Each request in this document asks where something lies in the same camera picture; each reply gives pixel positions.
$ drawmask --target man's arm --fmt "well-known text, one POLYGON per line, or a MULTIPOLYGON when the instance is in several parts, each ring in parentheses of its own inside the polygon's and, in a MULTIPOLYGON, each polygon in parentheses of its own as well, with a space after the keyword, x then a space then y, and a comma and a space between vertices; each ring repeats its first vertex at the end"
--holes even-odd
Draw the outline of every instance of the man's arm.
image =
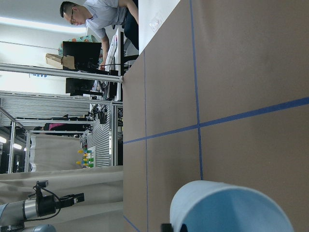
MULTIPOLYGON (((110 49, 110 40, 107 37, 107 34, 105 34, 105 36, 101 39, 101 43, 102 43, 102 50, 103 50, 103 61, 102 63, 100 63, 100 65, 105 65, 107 53, 108 53, 108 50, 110 49)), ((100 66, 99 69, 104 70, 105 66, 100 66)))
POLYGON ((127 7, 131 13, 131 15, 135 18, 137 24, 139 23, 139 10, 133 0, 119 0, 119 7, 127 7))

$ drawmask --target dark pants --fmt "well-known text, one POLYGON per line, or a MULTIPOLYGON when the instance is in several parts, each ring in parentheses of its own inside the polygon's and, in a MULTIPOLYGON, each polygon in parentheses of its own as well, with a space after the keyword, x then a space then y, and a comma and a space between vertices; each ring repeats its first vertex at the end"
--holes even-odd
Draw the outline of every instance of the dark pants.
MULTIPOLYGON (((139 1, 133 0, 137 8, 139 7, 139 1)), ((137 24, 135 18, 128 11, 126 16, 126 24, 125 24, 125 36, 132 42, 135 48, 139 49, 139 25, 137 24)))

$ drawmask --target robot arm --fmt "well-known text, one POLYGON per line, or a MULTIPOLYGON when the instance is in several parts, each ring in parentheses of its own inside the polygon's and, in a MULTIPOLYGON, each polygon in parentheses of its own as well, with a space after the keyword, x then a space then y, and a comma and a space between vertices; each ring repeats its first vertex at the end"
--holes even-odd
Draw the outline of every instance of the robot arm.
POLYGON ((55 232, 55 228, 51 225, 40 225, 35 228, 24 229, 25 221, 30 221, 31 218, 43 217, 50 214, 55 214, 47 218, 34 219, 44 220, 56 216, 61 208, 69 207, 75 203, 84 201, 84 194, 70 194, 64 197, 57 197, 51 191, 45 189, 48 186, 48 181, 37 181, 35 193, 28 197, 36 195, 35 199, 8 203, 0 205, 0 231, 1 232, 55 232), (43 196, 41 189, 51 193, 52 195, 43 196))

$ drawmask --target man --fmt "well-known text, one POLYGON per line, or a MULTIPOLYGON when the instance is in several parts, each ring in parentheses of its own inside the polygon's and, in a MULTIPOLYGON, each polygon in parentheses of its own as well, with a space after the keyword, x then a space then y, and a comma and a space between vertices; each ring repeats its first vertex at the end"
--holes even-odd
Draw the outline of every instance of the man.
POLYGON ((60 15, 72 25, 86 24, 101 39, 105 65, 110 41, 105 32, 109 25, 125 25, 125 36, 139 48, 139 11, 138 0, 87 0, 83 5, 64 1, 60 15))

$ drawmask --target metal frame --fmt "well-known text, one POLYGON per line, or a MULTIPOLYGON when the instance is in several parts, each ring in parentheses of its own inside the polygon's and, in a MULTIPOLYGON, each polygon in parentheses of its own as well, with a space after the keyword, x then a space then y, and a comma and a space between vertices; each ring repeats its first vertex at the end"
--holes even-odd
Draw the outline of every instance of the metal frame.
POLYGON ((72 131, 72 130, 30 130, 31 133, 52 133, 52 134, 62 134, 62 133, 66 133, 66 134, 84 134, 85 131, 72 131))
POLYGON ((38 73, 38 74, 46 74, 52 76, 63 76, 63 77, 72 77, 77 79, 86 79, 86 80, 100 80, 100 81, 109 81, 109 82, 118 82, 122 83, 122 76, 112 76, 112 75, 103 75, 103 74, 95 74, 88 72, 74 72, 67 71, 61 69, 50 69, 43 67, 34 67, 27 65, 16 65, 16 64, 5 64, 0 63, 0 70, 8 71, 8 72, 16 72, 16 73, 38 73))
MULTIPOLYGON (((62 76, 62 77, 71 77, 77 79, 86 79, 86 80, 99 80, 99 81, 108 81, 108 82, 117 82, 122 83, 123 76, 112 76, 112 75, 102 75, 102 74, 94 74, 94 73, 85 73, 85 72, 74 72, 74 71, 65 71, 60 69, 50 69, 50 68, 43 68, 43 67, 33 67, 33 66, 25 66, 25 65, 15 65, 15 64, 5 64, 0 63, 0 71, 7 71, 7 72, 17 72, 17 73, 39 73, 39 74, 46 74, 46 75, 54 75, 54 76, 62 76)), ((20 99, 41 99, 47 101, 58 101, 58 102, 85 102, 85 103, 100 103, 100 104, 109 104, 110 105, 110 113, 113 111, 114 107, 122 106, 122 102, 119 101, 102 101, 102 100, 89 100, 89 99, 82 99, 82 98, 72 98, 72 97, 63 97, 63 96, 46 96, 43 94, 33 95, 33 94, 15 94, 15 93, 8 93, 8 92, 0 92, 0 96, 5 96, 8 98, 20 98, 20 99)), ((10 146, 10 157, 9 157, 9 170, 8 173, 13 172, 13 161, 14 161, 14 134, 15 134, 15 126, 19 125, 20 127, 25 128, 21 122, 27 122, 26 119, 22 120, 15 120, 8 112, 6 112, 2 107, 0 107, 0 111, 6 115, 12 121, 12 132, 11 132, 11 146, 10 146)), ((110 140, 112 140, 112 147, 110 147, 110 152, 113 154, 112 157, 112 164, 115 164, 115 160, 117 159, 117 147, 118 144, 115 146, 115 142, 117 142, 117 128, 118 128, 118 120, 114 120, 114 117, 111 117, 113 124, 110 127, 112 131, 110 131, 110 140)), ((71 123, 70 121, 61 121, 61 123, 71 123)), ((35 130, 26 130, 27 132, 27 142, 26 142, 26 157, 25 157, 25 172, 29 171, 29 156, 30 156, 30 139, 31 133, 36 132, 35 130)), ((44 133, 62 133, 63 131, 39 131, 44 133)), ((70 131, 70 133, 81 133, 82 131, 70 131)))
POLYGON ((4 96, 7 98, 17 98, 17 99, 39 99, 39 100, 46 100, 46 101, 57 101, 57 102, 83 102, 83 103, 89 103, 89 104, 110 104, 111 101, 104 101, 104 100, 93 100, 93 99, 84 99, 84 98, 74 98, 70 96, 64 96, 64 95, 54 95, 54 96, 48 96, 46 94, 24 94, 24 93, 13 93, 13 92, 6 92, 1 91, 0 97, 4 96))
POLYGON ((122 104, 111 103, 110 105, 110 165, 118 163, 118 108, 123 108, 122 104))
POLYGON ((52 120, 52 119, 16 119, 16 122, 22 122, 27 124, 28 122, 42 122, 42 123, 63 123, 63 124, 92 124, 93 121, 66 121, 66 120, 52 120))
POLYGON ((13 172, 13 161, 14 161, 14 142, 15 142, 15 126, 19 125, 22 128, 25 128, 23 124, 17 122, 15 118, 13 118, 5 109, 0 106, 0 112, 2 112, 5 116, 7 116, 12 121, 12 129, 11 129, 11 140, 10 140, 10 156, 9 156, 9 168, 8 173, 13 172))

